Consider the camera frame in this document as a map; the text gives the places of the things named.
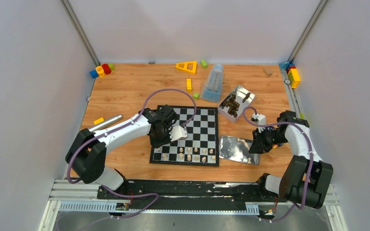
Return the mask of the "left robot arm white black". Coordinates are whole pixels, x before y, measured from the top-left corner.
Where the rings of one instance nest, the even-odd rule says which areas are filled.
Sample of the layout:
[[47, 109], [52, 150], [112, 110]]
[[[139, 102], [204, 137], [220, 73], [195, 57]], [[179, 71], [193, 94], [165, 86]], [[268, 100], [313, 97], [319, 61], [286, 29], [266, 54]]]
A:
[[86, 183], [96, 182], [109, 188], [117, 199], [128, 194], [125, 178], [118, 171], [105, 166], [106, 156], [119, 146], [148, 135], [153, 148], [187, 138], [181, 125], [175, 125], [177, 113], [168, 105], [160, 109], [144, 109], [129, 120], [103, 130], [81, 130], [68, 153], [66, 162]]

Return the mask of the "folding chess board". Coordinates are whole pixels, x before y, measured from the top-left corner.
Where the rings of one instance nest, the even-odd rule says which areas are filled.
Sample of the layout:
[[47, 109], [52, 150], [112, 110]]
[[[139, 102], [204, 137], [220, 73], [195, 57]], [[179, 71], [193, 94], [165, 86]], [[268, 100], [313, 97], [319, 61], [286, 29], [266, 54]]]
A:
[[[188, 137], [180, 139], [169, 144], [165, 144], [160, 148], [152, 149], [150, 152], [149, 162], [152, 164], [173, 164], [187, 166], [219, 166], [219, 122], [218, 109], [216, 107], [198, 106], [196, 115], [185, 126]], [[183, 148], [182, 154], [184, 159], [179, 158], [179, 149]], [[192, 161], [186, 160], [187, 148], [192, 150]], [[198, 153], [194, 153], [194, 148], [198, 148]], [[214, 154], [209, 154], [209, 149], [214, 149]], [[163, 160], [162, 155], [167, 154], [168, 159]], [[199, 156], [199, 161], [195, 160], [195, 156]], [[211, 156], [216, 156], [216, 161], [211, 160]], [[206, 162], [202, 162], [202, 157], [207, 157]]]

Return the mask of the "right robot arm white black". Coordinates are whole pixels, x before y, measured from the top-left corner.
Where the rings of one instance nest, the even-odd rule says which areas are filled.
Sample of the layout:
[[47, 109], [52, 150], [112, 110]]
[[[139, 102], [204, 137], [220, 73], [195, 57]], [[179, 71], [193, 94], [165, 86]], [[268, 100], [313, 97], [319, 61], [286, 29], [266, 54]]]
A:
[[274, 195], [297, 206], [319, 209], [323, 206], [333, 175], [331, 164], [323, 162], [310, 138], [310, 126], [295, 112], [280, 113], [276, 123], [268, 124], [263, 114], [254, 112], [249, 123], [252, 132], [251, 154], [265, 154], [274, 146], [289, 144], [292, 159], [282, 177], [264, 173], [258, 180], [257, 197], [268, 201]]

